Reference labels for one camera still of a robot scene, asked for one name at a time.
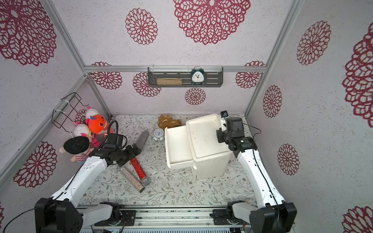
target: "brown teddy bear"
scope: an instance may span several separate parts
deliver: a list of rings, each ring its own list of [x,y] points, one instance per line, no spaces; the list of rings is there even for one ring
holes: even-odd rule
[[[158,127],[161,128],[161,129],[165,129],[166,127],[167,128],[173,128],[173,127],[178,127],[178,126],[181,126],[181,120],[175,120],[172,118],[171,115],[168,115],[168,114],[162,114],[159,118],[158,118]]]

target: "metal shelf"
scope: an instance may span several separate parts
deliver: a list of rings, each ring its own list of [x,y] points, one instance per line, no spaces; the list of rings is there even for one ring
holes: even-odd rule
[[[191,83],[190,72],[153,72],[148,68],[148,83],[151,87],[221,87],[223,84],[223,68],[220,67],[220,72],[206,72],[205,83],[195,84]],[[180,78],[183,80],[182,85],[158,85],[158,78]]]

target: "red glitter tube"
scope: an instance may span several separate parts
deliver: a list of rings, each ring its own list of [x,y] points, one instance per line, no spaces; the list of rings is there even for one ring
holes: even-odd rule
[[[139,164],[139,162],[137,161],[136,158],[131,159],[131,164],[134,167],[135,171],[137,172],[137,174],[138,174],[138,176],[141,180],[141,183],[144,186],[149,185],[150,184],[150,178],[146,176],[144,170],[142,169],[141,165]]]

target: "white plastic box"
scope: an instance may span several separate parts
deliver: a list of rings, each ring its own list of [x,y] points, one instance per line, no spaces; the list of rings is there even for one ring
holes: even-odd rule
[[[216,131],[221,128],[220,116],[211,114],[186,122],[189,147],[195,164],[197,179],[222,176],[233,152],[219,143]]]
[[[164,144],[167,166],[171,171],[194,165],[186,126],[165,128]]]

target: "wall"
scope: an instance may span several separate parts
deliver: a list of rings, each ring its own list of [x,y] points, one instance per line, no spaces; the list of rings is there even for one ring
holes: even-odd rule
[[[0,169],[81,77],[40,3],[26,3],[23,9],[13,2],[1,4],[10,29],[0,29],[0,119],[6,122],[1,125]],[[23,10],[33,10],[38,20]]]
[[[82,98],[81,102],[84,105],[89,104],[92,108],[103,113],[87,84],[84,84],[77,93]],[[71,103],[75,105],[76,100],[74,99]],[[70,115],[72,120],[79,120],[86,107],[78,104],[76,109],[79,113],[73,111]],[[65,108],[66,113],[71,110],[70,106]],[[62,123],[64,119],[64,117],[61,117],[57,121]],[[69,120],[63,126],[68,131],[72,131],[75,127],[74,123]],[[79,164],[70,162],[72,155],[67,152],[64,154],[59,152],[59,148],[69,138],[71,138],[69,133],[62,128],[58,129],[53,126],[17,174],[2,189],[0,193],[1,231],[12,218],[25,210],[34,208],[35,203],[40,198],[50,197],[78,170]],[[34,211],[30,211],[13,221],[7,227],[6,232],[33,232],[34,227]]]
[[[0,52],[3,169],[81,74],[38,1],[22,1],[22,6],[14,1],[1,2]],[[78,93],[84,103],[99,106],[87,86]],[[12,218],[33,208],[41,197],[50,197],[76,172],[78,165],[70,162],[71,156],[58,151],[69,138],[70,134],[53,127],[17,175],[3,187],[1,231]],[[31,211],[12,222],[7,231],[12,228],[14,232],[30,232],[34,225]]]
[[[87,65],[193,67],[264,65],[292,0],[53,2]],[[244,113],[259,79],[224,73],[221,88],[160,90],[144,75],[101,72],[93,78],[113,114]]]
[[[372,10],[306,1],[248,116],[299,232],[372,231]]]

